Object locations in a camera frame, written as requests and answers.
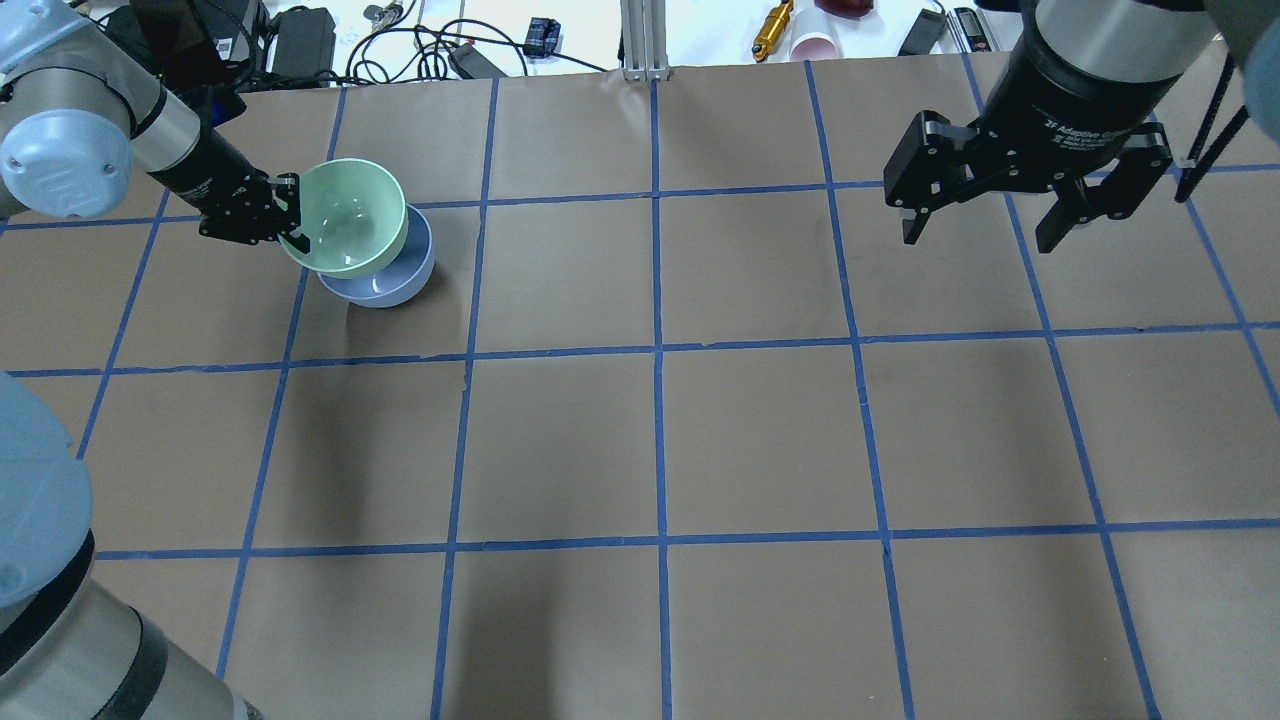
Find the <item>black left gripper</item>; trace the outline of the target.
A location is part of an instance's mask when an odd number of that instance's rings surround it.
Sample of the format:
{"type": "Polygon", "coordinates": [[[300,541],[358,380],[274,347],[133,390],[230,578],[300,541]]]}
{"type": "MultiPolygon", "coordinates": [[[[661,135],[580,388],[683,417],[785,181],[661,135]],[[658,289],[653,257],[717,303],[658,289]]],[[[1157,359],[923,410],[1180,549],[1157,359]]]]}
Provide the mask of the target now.
{"type": "Polygon", "coordinates": [[[301,246],[300,176],[219,173],[196,199],[204,237],[257,245],[284,241],[301,246]]]}

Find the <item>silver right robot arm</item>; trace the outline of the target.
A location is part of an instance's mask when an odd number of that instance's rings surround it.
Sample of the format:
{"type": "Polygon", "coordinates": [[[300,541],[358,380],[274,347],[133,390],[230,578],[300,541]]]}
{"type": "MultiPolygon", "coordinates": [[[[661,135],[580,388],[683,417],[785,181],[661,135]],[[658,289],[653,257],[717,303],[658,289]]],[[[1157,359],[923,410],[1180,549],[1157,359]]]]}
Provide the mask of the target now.
{"type": "Polygon", "coordinates": [[[1158,102],[1221,36],[1244,106],[1277,136],[1275,1],[1019,1],[1023,32],[966,126],[916,114],[884,167],[884,201],[915,243],[931,215],[988,192],[1055,195],[1036,229],[1052,252],[1100,218],[1129,218],[1174,156],[1158,102]]]}

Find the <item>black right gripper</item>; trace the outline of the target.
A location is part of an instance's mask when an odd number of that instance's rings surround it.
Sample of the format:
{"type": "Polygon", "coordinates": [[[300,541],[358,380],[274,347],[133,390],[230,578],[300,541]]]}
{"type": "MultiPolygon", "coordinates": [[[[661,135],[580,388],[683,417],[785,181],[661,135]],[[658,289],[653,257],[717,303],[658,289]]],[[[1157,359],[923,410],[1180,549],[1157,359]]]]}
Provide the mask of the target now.
{"type": "Polygon", "coordinates": [[[918,243],[943,208],[986,193],[1047,193],[1036,227],[1052,252],[1097,217],[1130,217],[1172,164],[1165,128],[1149,114],[1162,90],[997,90],[963,124],[915,114],[884,164],[884,204],[900,210],[902,242],[918,243]]]}

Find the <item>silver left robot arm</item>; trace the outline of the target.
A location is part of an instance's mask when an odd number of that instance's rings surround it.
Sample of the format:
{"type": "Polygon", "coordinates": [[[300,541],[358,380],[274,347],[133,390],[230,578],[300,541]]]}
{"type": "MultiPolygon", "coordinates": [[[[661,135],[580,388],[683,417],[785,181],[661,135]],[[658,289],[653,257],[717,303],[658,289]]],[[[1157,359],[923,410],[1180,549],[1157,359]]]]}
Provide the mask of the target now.
{"type": "Polygon", "coordinates": [[[269,176],[64,1],[5,1],[3,217],[95,219],[138,172],[195,208],[200,233],[308,251],[300,178],[269,176]]]}

